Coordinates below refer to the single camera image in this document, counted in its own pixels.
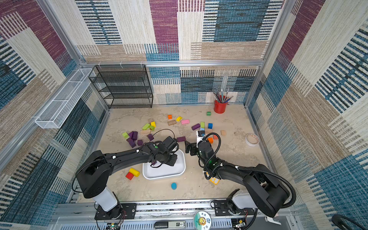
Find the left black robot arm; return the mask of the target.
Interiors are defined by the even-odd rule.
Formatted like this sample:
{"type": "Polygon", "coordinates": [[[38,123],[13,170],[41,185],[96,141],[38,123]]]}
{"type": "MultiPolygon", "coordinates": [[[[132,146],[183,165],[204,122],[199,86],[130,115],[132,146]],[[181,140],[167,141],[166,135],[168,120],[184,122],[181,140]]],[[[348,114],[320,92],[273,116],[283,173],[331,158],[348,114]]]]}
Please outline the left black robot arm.
{"type": "Polygon", "coordinates": [[[107,188],[113,173],[141,163],[160,162],[174,166],[178,150],[176,139],[168,136],[164,141],[147,142],[142,146],[118,153],[104,154],[94,151],[76,172],[76,179],[85,198],[92,198],[105,212],[118,207],[118,199],[107,188]]]}

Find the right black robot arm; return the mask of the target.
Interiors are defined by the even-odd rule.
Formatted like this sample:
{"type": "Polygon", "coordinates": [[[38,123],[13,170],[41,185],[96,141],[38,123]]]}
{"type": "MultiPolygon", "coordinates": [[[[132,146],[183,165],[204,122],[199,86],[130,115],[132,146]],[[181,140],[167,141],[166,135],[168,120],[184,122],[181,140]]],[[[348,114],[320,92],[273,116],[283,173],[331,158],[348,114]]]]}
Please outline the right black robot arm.
{"type": "Polygon", "coordinates": [[[274,217],[280,209],[289,208],[296,202],[296,190],[282,176],[273,173],[265,165],[245,167],[229,163],[219,157],[222,141],[219,134],[211,132],[197,141],[185,141],[186,153],[197,156],[206,180],[217,178],[243,185],[256,207],[269,217],[274,217]]]}

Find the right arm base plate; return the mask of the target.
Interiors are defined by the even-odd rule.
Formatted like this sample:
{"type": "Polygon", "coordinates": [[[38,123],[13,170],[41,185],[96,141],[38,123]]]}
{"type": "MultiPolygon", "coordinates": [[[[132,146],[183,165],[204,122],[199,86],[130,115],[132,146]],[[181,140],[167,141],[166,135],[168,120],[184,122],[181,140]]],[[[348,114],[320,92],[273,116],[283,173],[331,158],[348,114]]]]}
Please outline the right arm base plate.
{"type": "Polygon", "coordinates": [[[216,216],[245,216],[254,215],[255,209],[240,209],[232,201],[212,200],[210,206],[215,211],[216,216]]]}

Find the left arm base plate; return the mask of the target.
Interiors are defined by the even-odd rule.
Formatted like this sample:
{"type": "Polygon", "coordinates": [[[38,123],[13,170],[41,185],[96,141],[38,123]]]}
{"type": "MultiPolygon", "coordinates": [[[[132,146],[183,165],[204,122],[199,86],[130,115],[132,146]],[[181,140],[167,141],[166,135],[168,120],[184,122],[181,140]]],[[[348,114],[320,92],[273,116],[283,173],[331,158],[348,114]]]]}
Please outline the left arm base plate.
{"type": "Polygon", "coordinates": [[[104,211],[99,205],[95,214],[95,220],[120,220],[134,219],[136,215],[137,203],[118,204],[110,211],[104,211]]]}

